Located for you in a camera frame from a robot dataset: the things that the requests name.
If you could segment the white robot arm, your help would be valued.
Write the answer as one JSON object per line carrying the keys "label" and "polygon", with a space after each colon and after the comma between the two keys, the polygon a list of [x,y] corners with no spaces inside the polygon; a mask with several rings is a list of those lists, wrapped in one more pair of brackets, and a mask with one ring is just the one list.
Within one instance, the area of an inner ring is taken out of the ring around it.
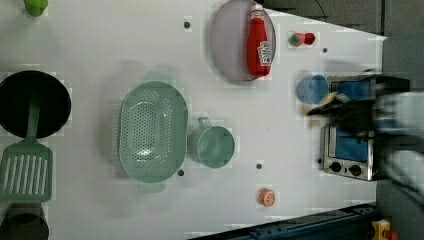
{"label": "white robot arm", "polygon": [[353,100],[333,92],[302,113],[323,130],[323,168],[365,181],[387,179],[423,201],[423,171],[404,166],[400,156],[423,159],[423,110],[419,92]]}

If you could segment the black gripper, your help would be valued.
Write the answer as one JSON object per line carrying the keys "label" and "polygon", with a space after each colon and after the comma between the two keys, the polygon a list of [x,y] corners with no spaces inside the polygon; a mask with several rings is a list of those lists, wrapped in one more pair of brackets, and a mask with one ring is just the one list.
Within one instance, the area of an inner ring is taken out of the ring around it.
{"label": "black gripper", "polygon": [[308,110],[306,115],[327,116],[333,113],[330,125],[352,136],[364,136],[375,130],[371,100],[351,101],[337,107],[326,104]]}

